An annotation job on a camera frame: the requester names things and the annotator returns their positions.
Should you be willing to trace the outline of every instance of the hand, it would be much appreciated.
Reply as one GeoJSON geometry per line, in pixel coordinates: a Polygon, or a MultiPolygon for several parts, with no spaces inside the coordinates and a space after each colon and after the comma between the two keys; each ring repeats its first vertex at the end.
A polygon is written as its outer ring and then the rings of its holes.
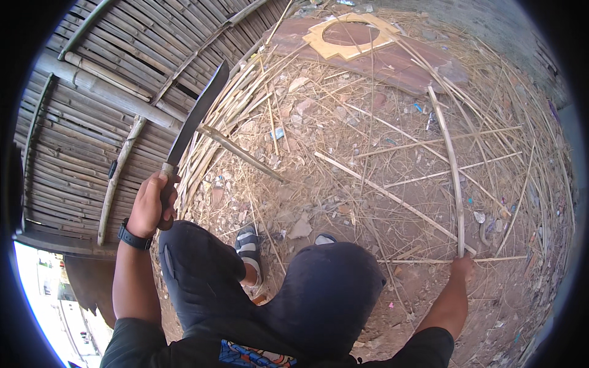
{"type": "Polygon", "coordinates": [[[469,282],[475,274],[475,262],[471,260],[471,254],[466,253],[463,258],[454,258],[451,263],[450,277],[464,277],[466,282],[469,282]]]}
{"type": "MultiPolygon", "coordinates": [[[[179,176],[170,178],[174,183],[180,181],[179,176]]],[[[150,238],[155,234],[155,228],[160,222],[161,201],[160,191],[166,186],[168,178],[160,172],[153,173],[148,177],[137,192],[135,202],[133,203],[133,210],[127,223],[127,231],[136,237],[150,238]]],[[[170,206],[164,212],[164,220],[169,220],[170,217],[176,218],[176,211],[174,209],[174,202],[178,198],[176,189],[172,191],[169,199],[170,206]]]]}

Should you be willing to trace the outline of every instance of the foot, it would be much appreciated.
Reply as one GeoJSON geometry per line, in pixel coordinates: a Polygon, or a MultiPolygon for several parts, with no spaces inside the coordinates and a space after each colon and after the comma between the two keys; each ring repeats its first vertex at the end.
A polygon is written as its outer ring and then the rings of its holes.
{"type": "Polygon", "coordinates": [[[319,246],[321,244],[329,244],[329,243],[336,243],[337,240],[331,234],[321,233],[315,238],[315,245],[319,246]]]}
{"type": "Polygon", "coordinates": [[[241,283],[253,287],[262,285],[260,241],[253,226],[246,226],[237,233],[235,251],[246,266],[246,277],[241,283]]]}

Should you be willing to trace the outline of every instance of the black watch strap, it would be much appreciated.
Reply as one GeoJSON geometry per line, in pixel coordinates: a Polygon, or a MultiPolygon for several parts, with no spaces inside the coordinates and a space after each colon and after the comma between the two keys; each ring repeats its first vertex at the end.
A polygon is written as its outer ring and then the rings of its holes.
{"type": "Polygon", "coordinates": [[[131,247],[137,248],[139,250],[148,250],[151,247],[151,239],[144,239],[136,237],[135,235],[129,233],[127,231],[127,222],[129,218],[123,220],[121,223],[121,227],[118,229],[118,238],[125,243],[129,244],[131,247]]]}

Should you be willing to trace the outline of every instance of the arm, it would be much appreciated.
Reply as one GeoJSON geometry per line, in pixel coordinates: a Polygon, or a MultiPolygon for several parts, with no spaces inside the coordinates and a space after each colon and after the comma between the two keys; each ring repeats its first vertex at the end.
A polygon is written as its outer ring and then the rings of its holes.
{"type": "MultiPolygon", "coordinates": [[[[166,182],[166,176],[155,173],[141,184],[127,223],[127,231],[131,234],[141,238],[155,234],[161,216],[160,191],[166,182]]],[[[165,220],[176,217],[173,204],[177,197],[174,190],[170,196],[171,206],[164,212],[165,220]]],[[[153,281],[150,253],[123,241],[118,245],[112,306],[117,319],[136,318],[154,323],[161,329],[160,300],[153,281]]]]}
{"type": "Polygon", "coordinates": [[[469,254],[463,258],[454,259],[446,287],[432,305],[428,315],[415,330],[415,334],[429,327],[441,327],[450,332],[456,341],[468,314],[466,283],[470,281],[473,273],[474,261],[471,260],[469,254]]]}

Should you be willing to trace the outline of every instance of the black t-shirt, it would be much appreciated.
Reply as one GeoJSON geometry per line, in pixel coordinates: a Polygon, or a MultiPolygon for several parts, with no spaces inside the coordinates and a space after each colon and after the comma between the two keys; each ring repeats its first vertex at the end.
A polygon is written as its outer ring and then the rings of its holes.
{"type": "MultiPolygon", "coordinates": [[[[413,336],[391,359],[364,362],[368,367],[447,367],[454,350],[452,335],[431,327],[413,336]]],[[[166,343],[154,324],[134,319],[117,320],[101,367],[349,367],[342,361],[310,361],[259,324],[245,319],[208,319],[188,329],[183,339],[166,343]]]]}

